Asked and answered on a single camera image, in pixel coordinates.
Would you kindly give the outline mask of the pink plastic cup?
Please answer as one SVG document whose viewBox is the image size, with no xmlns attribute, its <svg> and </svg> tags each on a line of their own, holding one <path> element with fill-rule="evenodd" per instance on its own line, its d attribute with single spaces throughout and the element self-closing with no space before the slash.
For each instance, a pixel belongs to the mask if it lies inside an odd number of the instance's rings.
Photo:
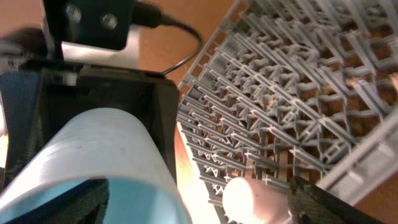
<svg viewBox="0 0 398 224">
<path fill-rule="evenodd" d="M 222 204 L 226 215 L 239 223 L 284 223 L 290 218 L 287 192 L 262 180 L 230 180 Z"/>
</svg>

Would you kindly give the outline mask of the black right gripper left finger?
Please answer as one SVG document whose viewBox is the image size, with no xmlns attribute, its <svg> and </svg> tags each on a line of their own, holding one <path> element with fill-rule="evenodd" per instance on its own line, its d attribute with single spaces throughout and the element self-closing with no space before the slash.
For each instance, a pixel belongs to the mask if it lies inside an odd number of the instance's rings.
<svg viewBox="0 0 398 224">
<path fill-rule="evenodd" d="M 3 223 L 103 223 L 109 180 L 88 179 L 36 188 L 2 206 Z"/>
</svg>

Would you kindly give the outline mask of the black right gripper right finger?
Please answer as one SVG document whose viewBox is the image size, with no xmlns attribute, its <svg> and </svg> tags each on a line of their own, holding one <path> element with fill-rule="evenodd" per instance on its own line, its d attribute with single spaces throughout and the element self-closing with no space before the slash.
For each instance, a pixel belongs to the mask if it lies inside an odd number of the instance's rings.
<svg viewBox="0 0 398 224">
<path fill-rule="evenodd" d="M 301 177 L 290 180 L 288 205 L 298 224 L 378 224 L 379 220 L 359 211 Z"/>
</svg>

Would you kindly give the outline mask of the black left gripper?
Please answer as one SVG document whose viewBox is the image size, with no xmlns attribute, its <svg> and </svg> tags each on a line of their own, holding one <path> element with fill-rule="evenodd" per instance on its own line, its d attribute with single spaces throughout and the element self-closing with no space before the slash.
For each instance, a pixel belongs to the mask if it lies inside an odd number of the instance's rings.
<svg viewBox="0 0 398 224">
<path fill-rule="evenodd" d="M 70 119 L 95 108 L 116 108 L 134 115 L 176 176 L 179 91 L 157 72 L 28 62 L 18 70 L 1 72 L 1 99 L 9 138 L 6 164 L 1 168 L 3 187 Z"/>
</svg>

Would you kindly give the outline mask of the light blue plastic cup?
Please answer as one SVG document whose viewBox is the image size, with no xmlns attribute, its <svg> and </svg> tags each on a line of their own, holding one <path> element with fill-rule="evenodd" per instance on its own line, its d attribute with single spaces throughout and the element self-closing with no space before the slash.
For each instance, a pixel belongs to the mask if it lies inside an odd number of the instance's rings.
<svg viewBox="0 0 398 224">
<path fill-rule="evenodd" d="M 91 180 L 109 185 L 104 223 L 190 223 L 171 175 L 144 125 L 133 115 L 98 108 L 72 118 L 1 194 L 1 222 Z"/>
</svg>

